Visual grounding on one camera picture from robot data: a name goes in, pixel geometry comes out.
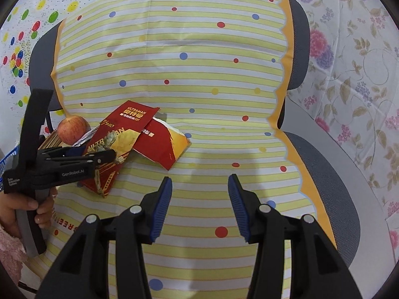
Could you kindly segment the person's left hand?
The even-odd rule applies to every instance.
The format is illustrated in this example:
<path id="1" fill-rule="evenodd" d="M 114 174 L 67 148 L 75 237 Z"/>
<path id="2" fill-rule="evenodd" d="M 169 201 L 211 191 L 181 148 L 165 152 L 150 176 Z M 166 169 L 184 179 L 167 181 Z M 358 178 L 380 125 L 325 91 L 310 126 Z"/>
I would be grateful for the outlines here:
<path id="1" fill-rule="evenodd" d="M 20 228 L 15 216 L 17 210 L 36 211 L 35 223 L 42 229 L 47 229 L 51 225 L 54 199 L 58 195 L 57 188 L 51 188 L 49 196 L 39 204 L 33 198 L 22 194 L 5 194 L 1 192 L 1 226 L 4 230 L 15 238 L 21 238 Z"/>

